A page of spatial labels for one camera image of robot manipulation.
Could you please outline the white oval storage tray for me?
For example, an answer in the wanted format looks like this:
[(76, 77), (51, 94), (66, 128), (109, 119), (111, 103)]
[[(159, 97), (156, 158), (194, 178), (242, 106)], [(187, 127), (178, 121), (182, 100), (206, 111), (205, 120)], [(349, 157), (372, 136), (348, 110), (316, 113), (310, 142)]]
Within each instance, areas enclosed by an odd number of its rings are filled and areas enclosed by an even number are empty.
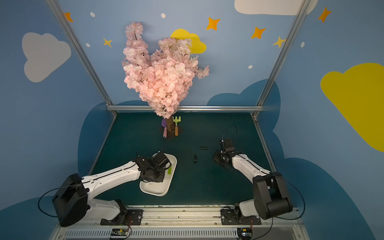
[(157, 197), (163, 197), (168, 193), (175, 170), (176, 170), (177, 159), (173, 155), (170, 155), (170, 154), (165, 154), (165, 155), (172, 163), (172, 174), (168, 175), (168, 171), (167, 171), (165, 174), (164, 181), (162, 183), (155, 183), (155, 182), (145, 183), (141, 181), (140, 189), (143, 193), (157, 196)]

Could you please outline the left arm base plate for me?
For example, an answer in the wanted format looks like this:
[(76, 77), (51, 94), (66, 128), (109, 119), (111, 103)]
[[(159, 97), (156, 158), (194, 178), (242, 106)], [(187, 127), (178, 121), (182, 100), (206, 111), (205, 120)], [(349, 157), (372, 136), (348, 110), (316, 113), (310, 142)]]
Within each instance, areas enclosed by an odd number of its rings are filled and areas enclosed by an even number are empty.
[(143, 210), (122, 210), (112, 220), (101, 219), (101, 226), (139, 226), (143, 218)]

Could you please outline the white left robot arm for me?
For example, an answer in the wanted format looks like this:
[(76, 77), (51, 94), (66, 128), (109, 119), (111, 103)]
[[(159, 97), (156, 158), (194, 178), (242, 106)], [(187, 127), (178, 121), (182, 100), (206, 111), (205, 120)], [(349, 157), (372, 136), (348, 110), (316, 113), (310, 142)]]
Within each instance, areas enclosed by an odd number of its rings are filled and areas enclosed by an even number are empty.
[(139, 180), (143, 193), (163, 197), (169, 191), (176, 166), (175, 156), (158, 152), (150, 158), (137, 157), (103, 173), (85, 177), (70, 175), (53, 197), (60, 226), (91, 220), (99, 220), (102, 226), (139, 226), (142, 210), (128, 210), (121, 200), (104, 201), (97, 196)]

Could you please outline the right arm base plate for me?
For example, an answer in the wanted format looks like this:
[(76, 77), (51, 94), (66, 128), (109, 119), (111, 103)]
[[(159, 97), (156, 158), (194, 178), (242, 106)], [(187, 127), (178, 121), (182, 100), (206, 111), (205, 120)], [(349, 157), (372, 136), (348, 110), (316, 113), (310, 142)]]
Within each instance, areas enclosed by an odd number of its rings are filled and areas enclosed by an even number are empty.
[(222, 225), (261, 225), (257, 216), (245, 217), (239, 209), (224, 207), (220, 210)]

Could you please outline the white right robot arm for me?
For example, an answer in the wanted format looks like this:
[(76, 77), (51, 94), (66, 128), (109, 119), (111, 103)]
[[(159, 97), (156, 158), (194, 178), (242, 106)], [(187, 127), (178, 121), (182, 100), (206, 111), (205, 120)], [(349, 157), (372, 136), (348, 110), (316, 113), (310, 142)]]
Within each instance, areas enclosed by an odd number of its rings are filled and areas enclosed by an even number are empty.
[(213, 160), (223, 167), (238, 170), (253, 185), (253, 199), (240, 202), (235, 207), (239, 217), (258, 216), (267, 220), (292, 212), (293, 204), (286, 181), (279, 172), (263, 169), (246, 154), (236, 151), (229, 138), (222, 139), (220, 146)]

